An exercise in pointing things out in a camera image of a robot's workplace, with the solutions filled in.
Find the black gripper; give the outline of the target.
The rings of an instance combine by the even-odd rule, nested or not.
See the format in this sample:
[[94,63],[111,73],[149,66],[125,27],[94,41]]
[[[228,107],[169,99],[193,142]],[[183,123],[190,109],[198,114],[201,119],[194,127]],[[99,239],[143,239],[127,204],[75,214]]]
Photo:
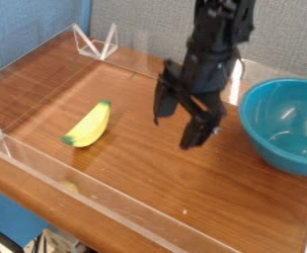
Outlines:
[[170,117],[178,105],[190,115],[179,146],[201,146],[226,116],[221,94],[233,73],[234,51],[187,51],[183,64],[167,59],[154,90],[154,123]]

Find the black blue robot arm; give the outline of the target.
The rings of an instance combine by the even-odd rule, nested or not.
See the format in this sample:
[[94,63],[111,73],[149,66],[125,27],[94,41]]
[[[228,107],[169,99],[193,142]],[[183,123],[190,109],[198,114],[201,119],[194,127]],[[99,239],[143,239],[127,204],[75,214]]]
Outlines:
[[202,145],[228,115],[221,94],[242,59],[238,44],[250,39],[256,0],[196,0],[194,30],[182,63],[163,62],[154,91],[154,117],[177,107],[190,114],[179,146]]

